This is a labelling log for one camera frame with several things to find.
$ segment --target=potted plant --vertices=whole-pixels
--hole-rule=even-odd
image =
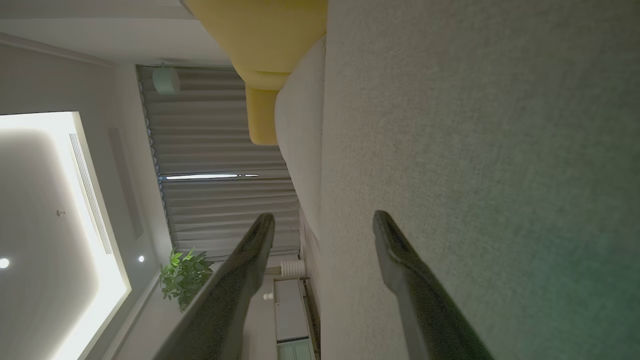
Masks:
[[[209,280],[213,270],[209,267],[212,261],[205,259],[206,253],[201,252],[193,255],[191,249],[188,254],[181,258],[183,253],[171,251],[169,265],[160,266],[160,278],[164,299],[178,299],[178,306],[183,312],[196,296],[200,288]]]

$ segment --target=beige sofa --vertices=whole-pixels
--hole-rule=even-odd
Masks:
[[[640,354],[632,1],[330,1],[276,98],[325,359],[404,359],[387,210],[496,359]]]

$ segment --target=gray fabric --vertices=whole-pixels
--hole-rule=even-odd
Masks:
[[[326,36],[302,57],[276,98],[278,146],[307,222],[320,236],[320,170]]]
[[[298,197],[278,147],[255,145],[249,139],[244,82],[236,71],[178,69],[180,93],[160,95],[152,69],[138,67],[138,74],[158,175],[243,175],[162,181],[173,246],[225,258],[266,212],[276,218],[272,252],[297,254]]]
[[[640,357],[637,9],[330,1],[323,358],[406,358],[375,209],[496,359]]]

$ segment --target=yellow cushion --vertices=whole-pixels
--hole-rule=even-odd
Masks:
[[[185,2],[246,84],[252,141],[276,144],[275,97],[300,58],[326,33],[327,0]]]
[[[249,137],[256,145],[278,145],[275,106],[279,90],[254,89],[244,86]]]

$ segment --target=gray curtain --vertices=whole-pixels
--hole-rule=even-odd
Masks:
[[[229,255],[256,217],[273,213],[272,254],[300,249],[298,197],[277,146],[249,139],[244,82],[232,67],[178,69],[181,91],[161,95],[152,67],[138,67],[140,90],[172,242],[214,259]],[[166,176],[239,174],[171,181]]]

